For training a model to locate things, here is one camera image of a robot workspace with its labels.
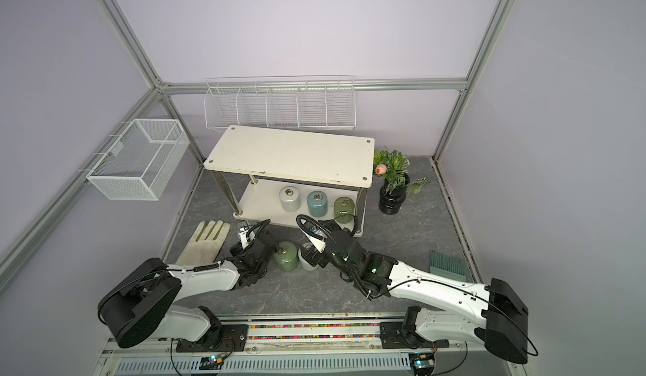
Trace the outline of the large green tea canister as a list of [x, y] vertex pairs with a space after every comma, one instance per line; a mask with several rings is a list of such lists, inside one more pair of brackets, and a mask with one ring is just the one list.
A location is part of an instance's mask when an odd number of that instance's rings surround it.
[[281, 241], [274, 253], [274, 261], [284, 273], [292, 273], [299, 266], [298, 249], [291, 241]]

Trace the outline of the large white tea canister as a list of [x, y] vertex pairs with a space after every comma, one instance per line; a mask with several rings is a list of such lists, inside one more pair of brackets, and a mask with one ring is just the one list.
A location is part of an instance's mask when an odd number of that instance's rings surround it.
[[311, 242], [306, 242], [302, 244], [299, 247], [298, 250], [298, 257], [299, 257], [299, 262], [301, 268], [303, 268], [305, 271], [308, 272], [313, 272], [317, 269], [317, 265], [311, 265], [307, 260], [306, 260], [306, 254], [309, 252], [309, 250], [313, 248], [313, 245]]

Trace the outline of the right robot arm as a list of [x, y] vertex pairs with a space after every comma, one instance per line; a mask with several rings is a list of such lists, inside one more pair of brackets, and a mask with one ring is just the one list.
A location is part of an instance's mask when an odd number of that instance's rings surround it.
[[342, 280], [367, 300], [382, 297], [411, 300], [445, 311], [449, 319], [435, 320], [411, 310], [404, 332], [422, 340], [458, 340], [482, 344], [507, 362], [527, 364], [538, 356], [528, 335], [529, 310], [508, 282], [469, 283], [424, 272], [392, 257], [364, 249], [350, 230], [336, 221], [299, 214], [298, 228], [317, 253], [313, 264], [333, 265]]

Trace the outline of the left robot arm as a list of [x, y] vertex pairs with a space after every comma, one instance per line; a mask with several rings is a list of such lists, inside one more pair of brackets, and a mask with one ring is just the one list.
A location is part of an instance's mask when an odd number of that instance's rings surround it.
[[216, 263], [169, 265], [150, 258], [99, 301], [98, 318], [121, 348], [149, 338], [174, 339], [181, 352], [237, 350], [218, 317], [207, 307], [178, 306], [178, 300], [211, 291], [232, 291], [257, 283], [267, 273], [278, 242], [263, 220], [247, 231], [230, 256]]

